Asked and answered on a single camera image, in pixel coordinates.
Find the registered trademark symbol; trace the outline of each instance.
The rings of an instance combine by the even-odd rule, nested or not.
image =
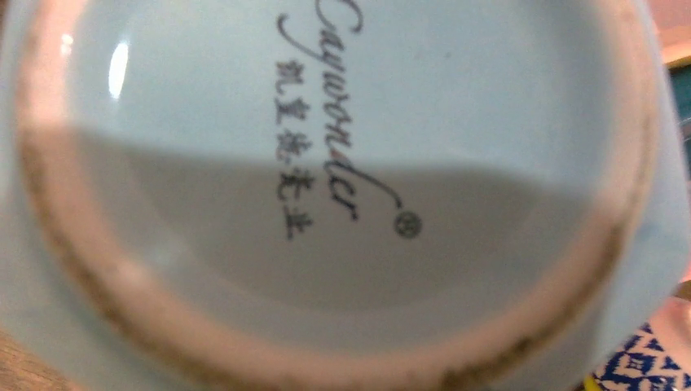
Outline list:
[[[413,212],[401,212],[396,216],[394,230],[402,238],[415,238],[422,231],[422,220]]]

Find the chinese character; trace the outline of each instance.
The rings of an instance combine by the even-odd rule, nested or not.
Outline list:
[[[276,148],[276,159],[282,160],[286,165],[290,164],[290,156],[300,156],[312,147],[312,142],[302,133],[293,133],[285,130],[283,134],[277,134],[279,146]]]
[[[288,229],[288,240],[293,239],[293,229],[303,233],[306,227],[312,225],[310,215],[299,212],[297,208],[293,208],[293,212],[291,213],[288,207],[284,205],[283,213],[285,216],[285,227]]]
[[[291,60],[289,63],[276,63],[276,71],[279,75],[276,91],[282,95],[284,84],[302,84],[302,71],[304,69],[305,66],[296,60]]]
[[[295,200],[299,200],[300,190],[302,188],[310,190],[314,181],[315,177],[310,175],[309,170],[306,169],[305,171],[302,171],[301,169],[295,168],[290,174],[281,173],[281,183],[276,193],[279,196],[279,200],[285,201],[286,197],[283,191],[286,187],[292,187],[294,190],[293,198]]]
[[[282,103],[278,98],[274,99],[276,102],[276,124],[280,125],[283,116],[292,116],[298,120],[304,121],[307,118],[307,110],[310,106],[305,103],[302,98],[297,98],[292,102]]]

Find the brown stain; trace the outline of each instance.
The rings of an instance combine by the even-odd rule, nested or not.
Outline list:
[[[37,14],[37,19],[33,25],[33,33],[28,39],[29,50],[35,45],[37,31],[41,25],[42,18],[47,12],[47,5],[52,4],[53,0],[42,2],[41,11]],[[622,19],[629,24],[637,25],[635,16],[631,12],[623,12]],[[653,94],[652,77],[644,81],[643,94]],[[99,283],[99,279],[84,265],[80,254],[68,239],[63,228],[60,226],[54,214],[51,212],[50,196],[46,192],[44,165],[40,152],[32,143],[32,134],[37,130],[26,125],[30,121],[30,114],[26,107],[29,105],[22,86],[26,85],[26,80],[20,80],[20,88],[17,92],[18,97],[18,122],[20,132],[18,134],[18,150],[20,153],[20,163],[24,187],[29,195],[30,203],[34,213],[42,228],[42,233],[49,243],[53,252],[59,259],[61,266],[67,274],[77,282],[81,290],[90,299],[92,305],[101,313],[112,328],[124,336],[126,339],[137,345],[142,351],[158,359],[168,367],[171,367],[190,380],[201,384],[206,384],[211,389],[218,390],[302,390],[312,389],[304,381],[286,376],[281,381],[275,383],[250,381],[243,376],[238,376],[222,368],[214,367],[206,363],[203,359],[192,357],[170,343],[158,340],[156,336],[150,336],[141,332],[125,315],[125,308],[121,308],[111,297],[109,292]],[[583,309],[590,302],[593,296],[599,292],[603,283],[607,281],[622,255],[627,235],[632,230],[633,222],[639,217],[640,204],[644,199],[647,184],[653,174],[655,158],[655,138],[653,123],[656,119],[654,108],[649,105],[645,107],[649,110],[644,116],[641,128],[643,129],[642,145],[650,146],[644,148],[642,159],[637,173],[635,190],[628,196],[627,214],[623,220],[610,232],[607,239],[605,251],[602,254],[600,265],[596,269],[592,278],[589,279],[578,292],[571,297],[568,304],[550,323],[541,327],[534,335],[525,336],[516,341],[502,354],[489,358],[485,361],[476,362],[465,367],[450,367],[445,370],[438,380],[431,384],[421,384],[415,373],[409,375],[409,386],[396,388],[396,390],[420,390],[420,391],[468,391],[489,383],[492,380],[504,376],[531,355],[540,351],[545,345],[553,341],[560,332],[583,312]],[[363,384],[354,382],[347,386],[331,389],[333,391],[359,391],[366,389]]]

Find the blue geometric pattern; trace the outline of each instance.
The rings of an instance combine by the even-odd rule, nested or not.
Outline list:
[[[649,324],[593,375],[603,391],[691,391],[691,375],[664,354]]]

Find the wooden surface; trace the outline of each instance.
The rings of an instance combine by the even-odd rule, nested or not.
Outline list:
[[[7,0],[0,0],[2,16]],[[684,2],[689,9],[691,0],[651,0],[658,21],[658,32],[663,44],[663,55],[671,66],[691,64],[691,12],[688,19],[684,12],[672,11],[674,2]],[[691,297],[691,285],[685,287]],[[56,370],[49,368],[25,349],[18,346],[7,334],[0,332],[0,389],[4,391],[78,391]]]

